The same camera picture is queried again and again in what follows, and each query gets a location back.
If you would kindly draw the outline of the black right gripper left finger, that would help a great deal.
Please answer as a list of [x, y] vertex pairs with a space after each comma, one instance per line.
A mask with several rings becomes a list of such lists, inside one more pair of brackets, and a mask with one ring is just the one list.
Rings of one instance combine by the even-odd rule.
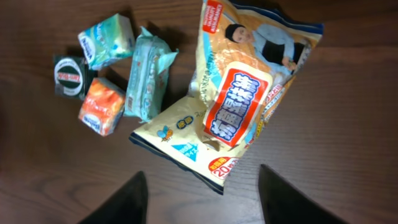
[[146, 224], [147, 207], [147, 181], [139, 171], [79, 224]]

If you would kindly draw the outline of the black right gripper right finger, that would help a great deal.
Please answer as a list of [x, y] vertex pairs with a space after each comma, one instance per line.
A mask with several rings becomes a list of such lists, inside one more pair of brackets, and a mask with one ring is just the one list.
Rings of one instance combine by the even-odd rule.
[[259, 169], [258, 189], [266, 224], [343, 224], [345, 222], [306, 197], [265, 164]]

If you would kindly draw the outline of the small orange candy box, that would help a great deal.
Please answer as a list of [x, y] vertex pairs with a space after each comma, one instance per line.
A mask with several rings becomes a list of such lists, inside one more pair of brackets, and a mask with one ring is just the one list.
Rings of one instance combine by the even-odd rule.
[[78, 115], [101, 136], [113, 133], [124, 112], [125, 92], [106, 78], [94, 78]]

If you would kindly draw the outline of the teal white snack packet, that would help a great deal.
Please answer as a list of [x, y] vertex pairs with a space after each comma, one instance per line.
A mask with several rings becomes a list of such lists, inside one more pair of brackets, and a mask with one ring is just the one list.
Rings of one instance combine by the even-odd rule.
[[124, 116], [147, 123], [160, 113], [169, 68], [177, 55], [164, 40], [141, 28], [132, 56]]

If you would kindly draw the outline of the small teal candy box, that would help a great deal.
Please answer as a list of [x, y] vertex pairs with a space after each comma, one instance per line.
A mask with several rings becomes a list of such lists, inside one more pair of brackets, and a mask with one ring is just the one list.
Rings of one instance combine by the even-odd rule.
[[115, 14], [78, 34], [79, 43], [92, 70], [101, 70], [131, 57], [135, 37], [128, 17]]

